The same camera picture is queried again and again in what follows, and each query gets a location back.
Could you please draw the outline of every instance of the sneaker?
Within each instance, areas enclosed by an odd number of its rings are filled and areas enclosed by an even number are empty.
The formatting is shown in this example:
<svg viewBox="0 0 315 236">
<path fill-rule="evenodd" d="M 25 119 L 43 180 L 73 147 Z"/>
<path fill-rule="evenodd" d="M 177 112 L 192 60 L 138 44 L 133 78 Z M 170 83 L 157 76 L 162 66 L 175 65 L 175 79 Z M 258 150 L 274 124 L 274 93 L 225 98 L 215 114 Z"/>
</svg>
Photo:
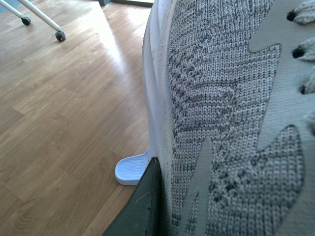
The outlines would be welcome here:
<svg viewBox="0 0 315 236">
<path fill-rule="evenodd" d="M 122 185 L 137 185 L 148 161 L 148 151 L 120 160 L 115 167 L 115 178 Z"/>
<path fill-rule="evenodd" d="M 149 20 L 161 235 L 314 235 L 315 1 L 156 0 Z"/>
</svg>

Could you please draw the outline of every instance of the wooden floor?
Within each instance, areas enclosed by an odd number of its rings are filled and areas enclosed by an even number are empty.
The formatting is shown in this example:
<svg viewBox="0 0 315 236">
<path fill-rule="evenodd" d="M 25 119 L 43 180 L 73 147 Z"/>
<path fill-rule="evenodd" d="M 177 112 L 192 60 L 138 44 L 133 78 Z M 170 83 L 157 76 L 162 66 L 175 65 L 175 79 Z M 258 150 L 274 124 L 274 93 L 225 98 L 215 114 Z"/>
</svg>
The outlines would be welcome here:
<svg viewBox="0 0 315 236">
<path fill-rule="evenodd" d="M 0 24 L 0 236 L 99 236 L 134 187 L 116 163 L 144 152 L 141 79 L 150 9 L 96 0 L 34 0 Z"/>
</svg>

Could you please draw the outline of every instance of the caster wheel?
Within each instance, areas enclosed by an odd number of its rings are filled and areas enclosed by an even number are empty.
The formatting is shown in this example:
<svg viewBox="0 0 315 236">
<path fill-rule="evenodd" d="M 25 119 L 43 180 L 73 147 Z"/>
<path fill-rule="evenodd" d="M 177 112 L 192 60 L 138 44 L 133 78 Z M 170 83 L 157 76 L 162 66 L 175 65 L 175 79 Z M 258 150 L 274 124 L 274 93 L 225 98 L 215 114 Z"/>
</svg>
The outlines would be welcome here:
<svg viewBox="0 0 315 236">
<path fill-rule="evenodd" d="M 29 26 L 30 23 L 31 23 L 30 18 L 28 18 L 28 17 L 26 17 L 26 16 L 25 16 L 25 17 L 22 17 L 21 20 L 22 20 L 23 24 L 26 25 L 26 26 Z"/>
<path fill-rule="evenodd" d="M 65 41 L 65 34 L 62 31 L 58 31 L 55 33 L 56 39 L 58 41 Z"/>
</svg>

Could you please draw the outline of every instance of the baseboard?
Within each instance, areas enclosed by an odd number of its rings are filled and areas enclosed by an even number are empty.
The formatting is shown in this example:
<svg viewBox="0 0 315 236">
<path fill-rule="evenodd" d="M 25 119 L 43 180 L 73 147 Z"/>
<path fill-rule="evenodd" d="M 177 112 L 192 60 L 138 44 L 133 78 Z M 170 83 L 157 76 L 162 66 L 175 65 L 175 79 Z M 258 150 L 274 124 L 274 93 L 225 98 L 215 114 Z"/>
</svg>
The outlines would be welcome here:
<svg viewBox="0 0 315 236">
<path fill-rule="evenodd" d="M 144 7 L 152 7 L 153 3 L 151 2 L 143 2 L 143 1 L 133 1 L 133 0 L 112 0 L 112 2 L 121 3 L 121 4 L 129 4 L 136 6 L 144 6 Z"/>
<path fill-rule="evenodd" d="M 111 0 L 98 0 L 99 5 L 106 6 L 108 3 L 111 2 Z"/>
</svg>

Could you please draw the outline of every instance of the knit fabric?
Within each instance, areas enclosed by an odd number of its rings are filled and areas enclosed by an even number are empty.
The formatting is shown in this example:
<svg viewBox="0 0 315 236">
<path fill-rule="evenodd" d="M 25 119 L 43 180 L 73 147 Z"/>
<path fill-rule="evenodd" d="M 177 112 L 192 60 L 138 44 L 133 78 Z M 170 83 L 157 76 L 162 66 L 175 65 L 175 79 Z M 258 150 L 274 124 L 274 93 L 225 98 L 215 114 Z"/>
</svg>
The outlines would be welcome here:
<svg viewBox="0 0 315 236">
<path fill-rule="evenodd" d="M 299 24 L 307 24 L 315 20 L 315 1 L 307 0 L 293 11 L 296 14 L 294 21 Z"/>
<path fill-rule="evenodd" d="M 207 236 L 270 236 L 303 185 L 301 141 L 294 126 L 264 150 L 260 126 L 281 56 L 274 45 L 248 51 L 272 0 L 178 0 L 169 42 L 173 117 L 172 222 L 194 236 L 195 196 L 188 222 L 180 222 L 202 144 L 210 137 Z"/>
<path fill-rule="evenodd" d="M 315 135 L 315 111 L 306 114 L 304 118 L 307 121 L 309 127 L 311 128 L 311 131 Z"/>
<path fill-rule="evenodd" d="M 304 94 L 315 93 L 315 69 L 313 70 L 310 76 L 310 80 L 304 86 L 305 86 Z"/>
</svg>

